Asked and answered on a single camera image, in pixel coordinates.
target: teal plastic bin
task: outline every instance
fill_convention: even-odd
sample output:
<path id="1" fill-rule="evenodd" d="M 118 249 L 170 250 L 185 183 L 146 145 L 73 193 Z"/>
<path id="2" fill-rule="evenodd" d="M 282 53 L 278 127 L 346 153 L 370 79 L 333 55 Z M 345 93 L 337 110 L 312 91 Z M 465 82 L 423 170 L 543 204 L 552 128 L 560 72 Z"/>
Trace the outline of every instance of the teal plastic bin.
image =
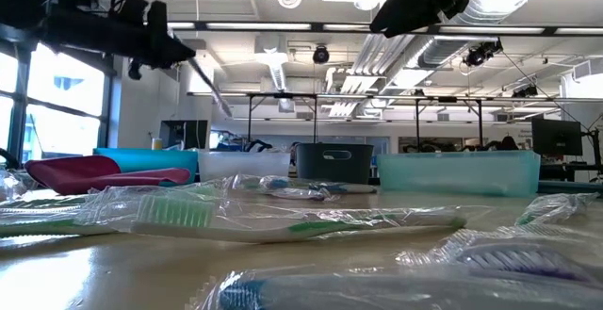
<path id="1" fill-rule="evenodd" d="M 378 155 L 385 191 L 533 197 L 540 156 L 532 151 Z"/>
<path id="2" fill-rule="evenodd" d="M 190 172 L 187 184 L 194 182 L 197 172 L 197 153 L 194 151 L 98 148 L 94 149 L 94 154 L 115 160 L 122 172 L 187 169 Z"/>

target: table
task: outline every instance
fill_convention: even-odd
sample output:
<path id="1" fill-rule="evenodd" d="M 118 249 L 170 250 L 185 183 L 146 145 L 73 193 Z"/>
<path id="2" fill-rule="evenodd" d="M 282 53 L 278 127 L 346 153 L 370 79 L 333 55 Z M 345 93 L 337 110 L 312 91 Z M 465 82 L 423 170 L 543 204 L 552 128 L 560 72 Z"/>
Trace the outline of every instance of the table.
<path id="1" fill-rule="evenodd" d="M 443 204 L 491 205 L 495 214 L 476 217 L 474 229 L 511 225 L 526 199 L 396 195 L 364 197 L 389 207 Z M 143 237 L 24 237 L 15 249 L 0 248 L 0 308 L 183 309 L 209 280 L 233 269 L 348 264 L 380 266 L 401 251 L 426 252 L 450 230 L 424 234 L 336 238 L 287 244 L 244 245 L 208 240 Z"/>

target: red object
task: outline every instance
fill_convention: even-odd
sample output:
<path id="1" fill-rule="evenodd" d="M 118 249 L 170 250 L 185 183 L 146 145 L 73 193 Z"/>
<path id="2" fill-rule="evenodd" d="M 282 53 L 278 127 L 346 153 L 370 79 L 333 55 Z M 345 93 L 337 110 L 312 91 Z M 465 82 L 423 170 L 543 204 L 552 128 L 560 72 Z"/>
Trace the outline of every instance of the red object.
<path id="1" fill-rule="evenodd" d="M 184 184 L 190 177 L 187 169 L 178 168 L 122 173 L 113 159 L 103 155 L 30 160 L 25 169 L 33 179 L 62 195 L 88 193 L 91 188 Z"/>

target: dome camera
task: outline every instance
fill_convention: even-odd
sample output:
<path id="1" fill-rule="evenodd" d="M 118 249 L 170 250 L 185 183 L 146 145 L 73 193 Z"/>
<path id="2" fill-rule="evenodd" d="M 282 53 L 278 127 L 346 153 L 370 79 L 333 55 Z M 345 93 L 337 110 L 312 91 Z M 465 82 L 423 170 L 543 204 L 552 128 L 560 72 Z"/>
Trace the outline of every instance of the dome camera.
<path id="1" fill-rule="evenodd" d="M 315 64 L 324 64 L 329 61 L 329 51 L 327 51 L 327 46 L 317 46 L 317 49 L 314 51 L 314 55 L 312 56 L 312 60 L 314 60 Z"/>

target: black monitor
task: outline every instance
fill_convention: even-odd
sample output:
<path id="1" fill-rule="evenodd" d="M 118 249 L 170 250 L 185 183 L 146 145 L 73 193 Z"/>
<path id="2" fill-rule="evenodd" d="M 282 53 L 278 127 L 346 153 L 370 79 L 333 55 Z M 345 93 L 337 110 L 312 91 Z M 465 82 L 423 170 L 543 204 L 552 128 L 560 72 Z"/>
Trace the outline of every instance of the black monitor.
<path id="1" fill-rule="evenodd" d="M 159 136 L 163 147 L 185 143 L 185 149 L 205 148 L 207 137 L 207 121 L 163 121 Z"/>
<path id="2" fill-rule="evenodd" d="M 531 120 L 534 152 L 539 155 L 582 155 L 579 122 Z"/>

